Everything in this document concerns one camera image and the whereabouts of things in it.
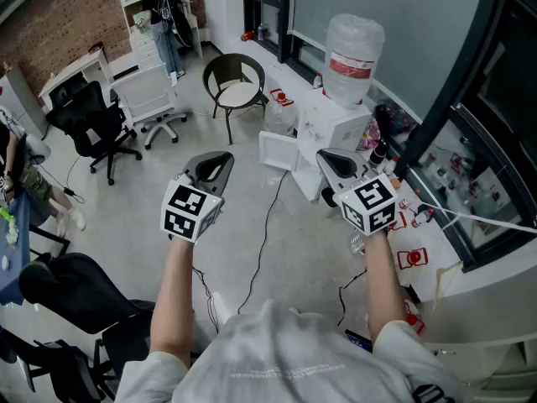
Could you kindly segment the blue table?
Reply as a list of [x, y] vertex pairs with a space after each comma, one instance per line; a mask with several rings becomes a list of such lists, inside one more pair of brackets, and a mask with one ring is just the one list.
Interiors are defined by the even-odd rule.
[[29, 261], [29, 196], [23, 191], [0, 207], [0, 306], [23, 304], [18, 277]]

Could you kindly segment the dark wicker chair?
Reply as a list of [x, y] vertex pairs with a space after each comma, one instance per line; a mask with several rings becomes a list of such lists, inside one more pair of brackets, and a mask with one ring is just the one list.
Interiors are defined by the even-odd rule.
[[211, 60], [202, 74], [202, 83], [214, 102], [212, 117], [221, 108], [225, 112], [228, 144], [232, 145], [230, 114], [234, 110], [261, 106], [268, 99], [263, 94], [266, 76], [263, 67], [251, 56], [231, 53]]

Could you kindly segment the black mesh office chair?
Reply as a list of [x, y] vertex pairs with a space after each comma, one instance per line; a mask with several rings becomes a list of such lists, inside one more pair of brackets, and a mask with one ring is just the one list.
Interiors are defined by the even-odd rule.
[[107, 105], [98, 81], [91, 81], [75, 92], [64, 105], [46, 115], [47, 121], [74, 142], [76, 152], [87, 158], [93, 158], [91, 173], [95, 165], [107, 160], [107, 182], [114, 184], [112, 163], [117, 154], [132, 154], [137, 160], [142, 154], [136, 149], [123, 147], [130, 137], [137, 136], [136, 131], [127, 125], [127, 119], [117, 102]]

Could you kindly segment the black padded office chair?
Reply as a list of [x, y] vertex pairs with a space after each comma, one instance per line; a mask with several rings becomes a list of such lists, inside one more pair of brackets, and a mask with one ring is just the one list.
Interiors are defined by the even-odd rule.
[[127, 362], [147, 357], [154, 303], [129, 300], [89, 256], [43, 254], [22, 269], [18, 288], [27, 301], [99, 337], [88, 357], [63, 340], [27, 343], [0, 327], [0, 359], [21, 362], [28, 385], [49, 376], [60, 403], [113, 399], [108, 382], [121, 378]]

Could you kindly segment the white desk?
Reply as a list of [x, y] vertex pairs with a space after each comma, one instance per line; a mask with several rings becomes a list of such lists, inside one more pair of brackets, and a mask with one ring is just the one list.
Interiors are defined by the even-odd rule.
[[101, 84], [103, 92], [109, 91], [110, 84], [113, 82], [113, 74], [107, 62], [104, 50], [99, 49], [93, 53], [87, 53], [69, 64], [44, 84], [44, 87], [39, 93], [39, 98], [44, 101], [44, 104], [49, 111], [53, 108], [50, 93], [57, 86], [78, 74], [82, 74], [88, 82], [98, 81]]

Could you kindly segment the person's right forearm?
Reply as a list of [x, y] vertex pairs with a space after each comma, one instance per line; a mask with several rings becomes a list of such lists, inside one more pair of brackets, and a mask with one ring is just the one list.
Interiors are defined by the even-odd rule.
[[382, 230], [365, 240], [368, 282], [368, 329], [375, 343], [383, 327], [406, 321], [404, 298], [387, 234]]

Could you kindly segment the white office chair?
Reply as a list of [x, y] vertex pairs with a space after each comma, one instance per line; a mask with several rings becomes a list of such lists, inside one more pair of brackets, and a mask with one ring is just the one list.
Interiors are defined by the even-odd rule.
[[170, 127], [171, 121], [185, 122], [185, 113], [178, 110], [178, 100], [171, 79], [162, 64], [135, 71], [111, 84], [117, 94], [119, 107], [130, 128], [145, 133], [144, 148], [150, 150], [160, 130], [164, 130], [173, 144], [178, 134]]

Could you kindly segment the black framed window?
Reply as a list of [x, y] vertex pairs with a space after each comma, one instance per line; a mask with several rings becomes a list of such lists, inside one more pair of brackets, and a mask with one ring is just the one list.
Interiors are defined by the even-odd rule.
[[477, 270], [537, 239], [537, 0], [243, 0], [246, 29], [306, 80], [331, 19], [383, 26], [375, 117], [398, 172]]

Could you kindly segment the colourful patterned bag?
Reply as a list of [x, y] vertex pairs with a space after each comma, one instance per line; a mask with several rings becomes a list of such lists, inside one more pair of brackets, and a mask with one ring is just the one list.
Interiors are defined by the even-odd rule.
[[378, 146], [380, 138], [381, 133], [377, 119], [375, 117], [371, 117], [362, 133], [362, 137], [358, 142], [357, 150], [368, 150], [376, 148]]

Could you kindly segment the white bookshelf with drawers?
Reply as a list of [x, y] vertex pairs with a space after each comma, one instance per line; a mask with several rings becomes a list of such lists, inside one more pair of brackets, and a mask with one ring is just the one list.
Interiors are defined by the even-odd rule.
[[[181, 10], [190, 25], [193, 34], [193, 45], [191, 46], [202, 59], [200, 32], [197, 17], [191, 12], [191, 0], [180, 0]], [[159, 55], [156, 50], [153, 38], [148, 29], [138, 29], [138, 19], [141, 18], [142, 0], [120, 0], [123, 8], [123, 15], [128, 26], [129, 41], [136, 58], [136, 65], [139, 69], [146, 69], [157, 65]]]

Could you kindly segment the dark phone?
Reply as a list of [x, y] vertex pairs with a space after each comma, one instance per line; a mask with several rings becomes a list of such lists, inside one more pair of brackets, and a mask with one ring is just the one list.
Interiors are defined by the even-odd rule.
[[359, 335], [349, 329], [345, 330], [345, 334], [351, 343], [357, 345], [358, 347], [362, 348], [363, 350], [369, 353], [373, 351], [372, 341], [369, 340], [368, 338], [365, 338], [362, 335]]

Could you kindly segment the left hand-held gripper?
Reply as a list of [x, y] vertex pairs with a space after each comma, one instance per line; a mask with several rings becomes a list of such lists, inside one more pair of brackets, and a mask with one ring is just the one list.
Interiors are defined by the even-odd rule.
[[[234, 155], [226, 151], [191, 158], [184, 174], [168, 184], [161, 205], [160, 229], [170, 237], [195, 243], [216, 221], [234, 164]], [[209, 181], [210, 193], [195, 187], [194, 181]]]

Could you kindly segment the black bottle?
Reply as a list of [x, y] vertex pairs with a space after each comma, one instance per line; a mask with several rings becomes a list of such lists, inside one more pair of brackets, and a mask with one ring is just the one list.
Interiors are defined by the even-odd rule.
[[385, 139], [381, 138], [368, 158], [368, 163], [372, 168], [377, 168], [383, 162], [383, 159], [385, 158], [388, 149], [388, 143]]

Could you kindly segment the person's white shirt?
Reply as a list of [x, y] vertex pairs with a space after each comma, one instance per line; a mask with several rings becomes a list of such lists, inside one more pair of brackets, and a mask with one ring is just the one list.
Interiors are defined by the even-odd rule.
[[151, 353], [125, 365], [116, 403], [462, 403], [457, 377], [407, 322], [371, 351], [325, 317], [267, 301], [230, 318], [192, 366]]

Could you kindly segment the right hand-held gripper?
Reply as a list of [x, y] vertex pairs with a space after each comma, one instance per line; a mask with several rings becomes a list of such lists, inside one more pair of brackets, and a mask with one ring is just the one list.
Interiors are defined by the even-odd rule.
[[386, 175], [368, 168], [358, 153], [346, 149], [319, 149], [317, 164], [342, 216], [365, 236], [386, 228], [396, 219], [397, 193]]

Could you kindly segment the large clear water bottle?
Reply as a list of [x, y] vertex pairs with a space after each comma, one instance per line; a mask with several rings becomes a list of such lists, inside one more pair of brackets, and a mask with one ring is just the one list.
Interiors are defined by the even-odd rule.
[[383, 50], [383, 26], [350, 13], [334, 16], [326, 36], [324, 93], [352, 109], [367, 95]]

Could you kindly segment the white water dispenser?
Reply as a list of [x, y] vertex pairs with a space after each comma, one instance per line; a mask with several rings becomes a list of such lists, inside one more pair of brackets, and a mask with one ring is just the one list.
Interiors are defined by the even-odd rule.
[[356, 150], [372, 114], [365, 105], [340, 107], [321, 89], [307, 91], [299, 110], [297, 137], [261, 132], [259, 158], [265, 165], [287, 170], [306, 200], [315, 202], [327, 186], [316, 153], [324, 148]]

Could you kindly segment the wooden clothes hanger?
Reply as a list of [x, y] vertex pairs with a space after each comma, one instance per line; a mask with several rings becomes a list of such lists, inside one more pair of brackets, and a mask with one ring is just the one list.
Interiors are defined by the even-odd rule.
[[432, 310], [436, 311], [443, 299], [451, 282], [460, 274], [463, 266], [461, 261], [456, 262], [449, 267], [438, 268], [435, 272], [435, 296], [433, 299]]

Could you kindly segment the small bottle red cap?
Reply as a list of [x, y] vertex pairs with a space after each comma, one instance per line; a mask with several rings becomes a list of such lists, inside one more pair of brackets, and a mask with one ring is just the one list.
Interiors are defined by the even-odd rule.
[[420, 191], [416, 189], [413, 191], [412, 195], [405, 196], [399, 201], [399, 209], [401, 211], [410, 210], [413, 213], [416, 213], [418, 211], [420, 204], [421, 204]]
[[426, 207], [422, 205], [418, 208], [417, 213], [414, 215], [414, 219], [411, 223], [413, 228], [418, 228], [421, 225], [430, 222], [434, 217], [434, 209], [432, 207]]

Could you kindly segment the person's left forearm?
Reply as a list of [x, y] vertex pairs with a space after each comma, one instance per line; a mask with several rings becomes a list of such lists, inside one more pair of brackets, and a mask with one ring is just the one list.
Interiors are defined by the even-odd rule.
[[190, 367], [193, 343], [194, 244], [173, 238], [150, 326], [150, 351], [169, 353]]

